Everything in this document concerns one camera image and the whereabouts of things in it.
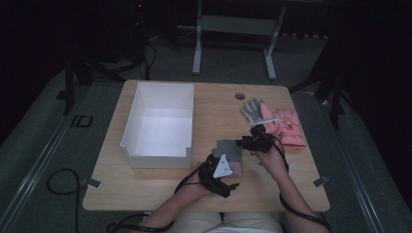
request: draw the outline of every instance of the black stand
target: black stand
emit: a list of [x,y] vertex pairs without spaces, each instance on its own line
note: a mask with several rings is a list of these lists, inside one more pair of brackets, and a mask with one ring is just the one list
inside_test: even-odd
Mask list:
[[66,102],[64,114],[68,115],[74,104],[74,76],[76,74],[78,81],[82,85],[91,85],[93,77],[89,68],[96,70],[102,75],[118,83],[124,83],[125,79],[118,76],[115,72],[107,69],[98,62],[94,61],[85,54],[71,53],[65,60],[65,85],[66,89],[59,93],[59,96]]
[[[316,62],[314,68],[311,71],[309,78],[302,83],[298,83],[289,88],[289,92],[292,94],[301,88],[315,83],[321,82],[318,89],[315,91],[315,96],[319,100],[326,100],[330,93],[333,91],[332,95],[332,104],[331,104],[331,112],[330,112],[330,120],[332,121],[333,126],[335,129],[339,129],[338,124],[338,116],[339,113],[343,113],[342,108],[340,107],[340,97],[342,91],[342,82],[344,74],[344,68],[339,65],[338,68],[332,69],[330,71],[328,68],[324,68],[324,64],[322,63],[325,58],[327,58],[326,53],[329,52],[328,48],[325,47],[325,50],[322,52],[320,58]],[[335,64],[341,64],[337,55],[334,57],[337,61]]]

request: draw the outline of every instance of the wire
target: wire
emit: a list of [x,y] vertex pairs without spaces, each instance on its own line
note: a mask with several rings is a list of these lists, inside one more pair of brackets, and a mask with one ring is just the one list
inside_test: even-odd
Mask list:
[[[55,189],[52,188],[51,186],[51,181],[52,178],[57,175],[58,173],[61,172],[70,172],[76,179],[76,189],[72,190],[72,191],[67,191],[67,192],[61,192],[61,191],[56,191]],[[80,203],[80,191],[81,191],[81,183],[80,183],[80,179],[79,179],[79,175],[72,169],[70,168],[62,168],[59,169],[57,171],[55,171],[54,173],[52,173],[47,182],[46,182],[46,186],[48,188],[48,190],[56,195],[71,195],[76,193],[76,211],[75,211],[75,226],[76,226],[76,232],[79,233],[79,203]]]

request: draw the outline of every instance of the table leg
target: table leg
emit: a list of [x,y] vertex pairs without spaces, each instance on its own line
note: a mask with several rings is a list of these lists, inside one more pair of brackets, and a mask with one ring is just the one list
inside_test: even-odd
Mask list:
[[286,12],[286,7],[283,7],[280,14],[279,14],[279,16],[278,16],[275,27],[273,29],[273,33],[271,35],[270,45],[267,49],[263,50],[264,60],[266,62],[267,76],[268,76],[269,80],[275,80],[276,79],[275,68],[273,66],[273,60],[272,60],[272,51],[275,47],[276,40],[278,39],[279,30],[281,28],[282,20],[283,20],[283,17],[285,15],[285,12]]
[[200,74],[200,63],[202,59],[202,1],[197,1],[197,27],[196,27],[196,48],[194,51],[193,68],[194,75]]

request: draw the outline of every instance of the person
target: person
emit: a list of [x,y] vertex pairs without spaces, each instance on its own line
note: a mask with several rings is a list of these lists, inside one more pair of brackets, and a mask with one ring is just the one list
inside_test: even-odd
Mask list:
[[[316,216],[294,184],[282,155],[274,147],[268,153],[255,151],[252,155],[258,158],[259,165],[279,186],[283,199],[290,207],[306,215]],[[139,225],[161,228],[176,219],[174,225],[167,231],[168,233],[282,232],[279,222],[270,217],[269,213],[225,213],[223,221],[219,213],[181,213],[184,208],[211,194],[198,182],[197,174],[191,176],[187,181],[188,185],[183,185],[151,215],[144,218]],[[292,232],[329,232],[322,224],[297,216],[288,210],[286,210],[286,215]]]

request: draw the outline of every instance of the pink cloth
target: pink cloth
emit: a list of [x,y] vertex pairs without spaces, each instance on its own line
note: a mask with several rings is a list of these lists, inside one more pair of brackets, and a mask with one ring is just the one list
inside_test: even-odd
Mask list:
[[281,137],[281,143],[285,149],[302,150],[306,144],[299,128],[299,117],[296,111],[288,109],[277,110],[272,113],[279,120],[275,122],[275,134]]

